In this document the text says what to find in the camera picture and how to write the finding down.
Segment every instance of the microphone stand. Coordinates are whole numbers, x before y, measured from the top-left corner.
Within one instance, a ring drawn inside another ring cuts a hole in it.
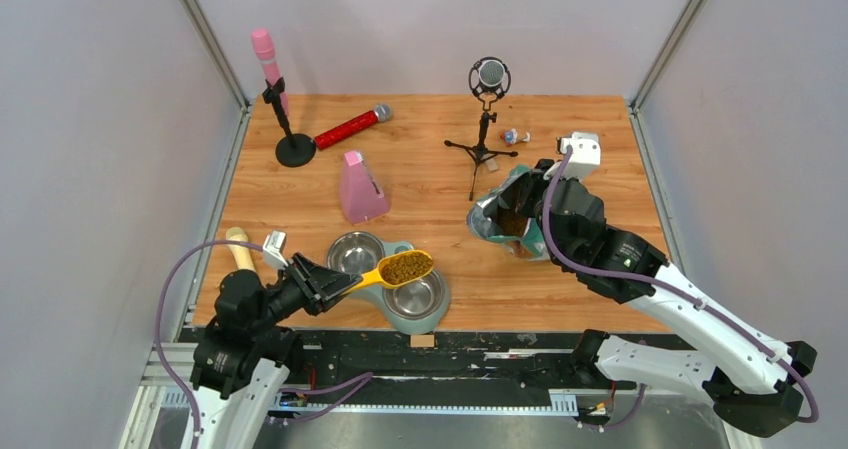
[[[283,103],[280,102],[280,94],[285,92],[286,83],[283,78],[279,78],[272,86],[270,82],[265,81],[267,89],[262,93],[262,100],[265,104],[271,104],[274,108],[274,114],[277,115],[277,122],[286,133],[286,137],[280,139],[277,143],[277,149],[274,151],[277,156],[277,162],[286,167],[300,167],[311,161],[315,156],[315,142],[306,134],[292,134],[289,118],[286,116],[286,111],[283,109]]]
[[[474,175],[471,178],[471,192],[468,194],[469,201],[474,200],[474,186],[477,184],[477,169],[480,168],[480,164],[483,164],[489,159],[494,159],[495,156],[518,156],[518,151],[492,151],[486,147],[486,135],[489,132],[489,122],[492,124],[498,122],[498,113],[489,113],[489,109],[491,109],[491,107],[491,102],[488,106],[485,101],[483,102],[483,114],[480,116],[480,132],[477,135],[476,146],[466,146],[445,140],[445,145],[448,147],[459,147],[460,149],[465,149],[465,152],[468,153],[474,161]]]

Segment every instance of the pink microphone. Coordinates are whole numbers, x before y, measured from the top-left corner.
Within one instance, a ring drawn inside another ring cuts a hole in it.
[[[280,80],[280,68],[277,67],[277,60],[274,59],[274,41],[271,40],[271,35],[267,29],[257,29],[250,34],[250,40],[253,42],[253,51],[259,62],[262,63],[262,71],[265,72],[265,80],[270,85],[274,85]],[[283,104],[283,110],[286,116],[289,115],[289,96],[285,92],[280,93],[280,102]]]

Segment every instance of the tripod stand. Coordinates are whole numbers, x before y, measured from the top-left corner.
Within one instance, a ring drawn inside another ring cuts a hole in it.
[[[474,175],[471,179],[471,192],[468,194],[469,201],[474,200],[474,185],[477,184],[477,169],[480,168],[480,164],[483,164],[489,159],[493,159],[495,156],[499,155],[509,157],[518,156],[517,151],[491,151],[486,148],[486,135],[489,132],[490,121],[492,123],[498,122],[498,113],[489,113],[489,111],[486,110],[486,107],[484,107],[483,114],[480,116],[480,133],[477,136],[476,146],[466,146],[464,144],[457,144],[455,142],[445,140],[445,145],[448,147],[459,147],[461,149],[465,149],[465,152],[467,152],[474,161]]]

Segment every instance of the stainless steel bowl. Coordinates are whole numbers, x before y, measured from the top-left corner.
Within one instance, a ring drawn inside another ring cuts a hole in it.
[[[348,274],[362,274],[377,267],[385,256],[383,243],[367,232],[348,232],[327,251],[327,267]]]
[[[423,319],[439,308],[445,297],[445,280],[438,271],[404,284],[397,289],[384,289],[386,305],[405,319]]]

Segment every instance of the yellow scoop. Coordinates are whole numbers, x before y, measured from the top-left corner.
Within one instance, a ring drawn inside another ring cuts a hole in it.
[[[386,289],[397,289],[430,274],[433,271],[433,265],[433,257],[418,250],[384,257],[377,263],[376,269],[363,274],[362,282],[345,291],[345,294],[358,291],[371,284],[380,284]]]

